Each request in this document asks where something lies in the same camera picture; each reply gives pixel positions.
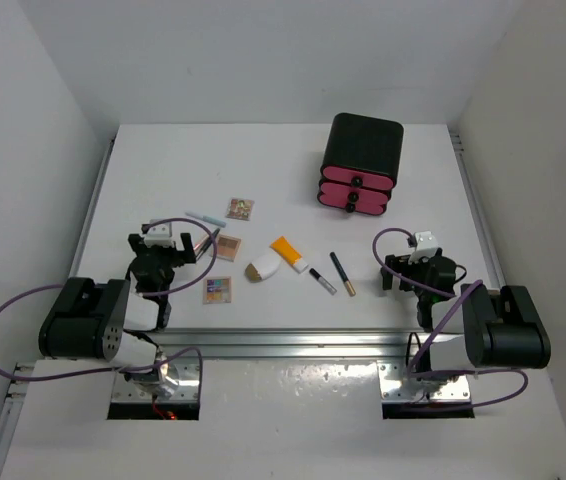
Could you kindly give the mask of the four-pan brown eyeshadow palette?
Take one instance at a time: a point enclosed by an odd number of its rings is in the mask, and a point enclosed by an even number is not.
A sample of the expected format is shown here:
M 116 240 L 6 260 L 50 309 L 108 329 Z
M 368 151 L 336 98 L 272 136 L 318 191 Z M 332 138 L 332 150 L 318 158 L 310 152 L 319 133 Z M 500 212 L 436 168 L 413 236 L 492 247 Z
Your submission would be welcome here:
M 238 254 L 242 240 L 224 234 L 217 237 L 217 258 L 233 262 Z

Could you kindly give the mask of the colourful glitter eyeshadow palette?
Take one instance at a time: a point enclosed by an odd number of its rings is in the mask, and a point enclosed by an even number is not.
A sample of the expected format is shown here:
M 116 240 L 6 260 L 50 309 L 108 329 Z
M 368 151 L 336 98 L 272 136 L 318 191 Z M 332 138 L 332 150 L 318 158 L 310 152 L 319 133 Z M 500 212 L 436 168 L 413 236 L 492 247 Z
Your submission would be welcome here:
M 203 304 L 228 304 L 232 301 L 232 278 L 207 277 L 203 282 Z

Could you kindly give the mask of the nine-pan orange eyeshadow palette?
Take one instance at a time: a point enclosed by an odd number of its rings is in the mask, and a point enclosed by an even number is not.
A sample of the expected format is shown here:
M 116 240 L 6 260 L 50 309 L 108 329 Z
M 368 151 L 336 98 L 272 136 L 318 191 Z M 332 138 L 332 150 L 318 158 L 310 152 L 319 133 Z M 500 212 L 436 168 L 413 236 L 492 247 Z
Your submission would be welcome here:
M 233 197 L 229 201 L 226 217 L 234 220 L 249 221 L 253 207 L 253 200 Z

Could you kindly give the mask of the white compact with gold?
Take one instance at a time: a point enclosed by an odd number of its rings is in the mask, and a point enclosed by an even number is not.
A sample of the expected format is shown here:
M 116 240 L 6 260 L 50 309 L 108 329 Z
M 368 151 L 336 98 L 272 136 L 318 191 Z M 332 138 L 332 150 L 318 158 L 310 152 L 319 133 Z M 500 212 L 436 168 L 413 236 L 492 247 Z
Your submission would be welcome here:
M 252 282 L 262 282 L 273 276 L 281 265 L 281 257 L 274 252 L 266 252 L 252 260 L 245 268 L 246 278 Z

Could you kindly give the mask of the orange tube white cap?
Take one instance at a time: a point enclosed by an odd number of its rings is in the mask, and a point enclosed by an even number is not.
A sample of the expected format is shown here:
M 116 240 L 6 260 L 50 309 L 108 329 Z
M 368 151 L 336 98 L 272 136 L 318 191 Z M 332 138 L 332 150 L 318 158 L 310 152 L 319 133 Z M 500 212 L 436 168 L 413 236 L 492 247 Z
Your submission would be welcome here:
M 270 248 L 286 261 L 297 273 L 303 273 L 309 268 L 309 264 L 304 257 L 289 243 L 289 241 L 281 236 L 276 239 Z

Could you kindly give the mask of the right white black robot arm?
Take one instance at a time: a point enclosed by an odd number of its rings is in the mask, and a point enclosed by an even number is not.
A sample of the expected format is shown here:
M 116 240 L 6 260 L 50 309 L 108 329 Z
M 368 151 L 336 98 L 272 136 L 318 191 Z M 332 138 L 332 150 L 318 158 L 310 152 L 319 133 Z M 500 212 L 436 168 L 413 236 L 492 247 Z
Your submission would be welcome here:
M 401 291 L 417 297 L 417 321 L 430 336 L 414 356 L 406 358 L 407 374 L 415 379 L 467 375 L 468 370 L 432 368 L 435 338 L 458 312 L 462 314 L 462 358 L 476 374 L 544 369 L 551 343 L 539 313 L 524 286 L 504 286 L 496 292 L 482 283 L 464 284 L 457 276 L 465 268 L 438 250 L 432 257 L 388 255 L 381 267 L 383 288 L 399 280 Z

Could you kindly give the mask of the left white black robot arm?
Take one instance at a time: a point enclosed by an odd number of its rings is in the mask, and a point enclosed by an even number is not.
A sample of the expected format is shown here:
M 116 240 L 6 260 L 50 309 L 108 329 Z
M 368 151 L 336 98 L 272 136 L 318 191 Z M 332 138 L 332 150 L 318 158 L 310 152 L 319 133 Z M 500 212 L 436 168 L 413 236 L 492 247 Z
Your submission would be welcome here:
M 72 277 L 61 289 L 38 336 L 41 353 L 53 358 L 96 359 L 155 399 L 173 396 L 179 379 L 162 347 L 148 334 L 164 329 L 171 306 L 165 292 L 174 270 L 196 262 L 191 235 L 178 249 L 171 230 L 153 227 L 128 236 L 134 258 L 125 277 L 97 283 Z

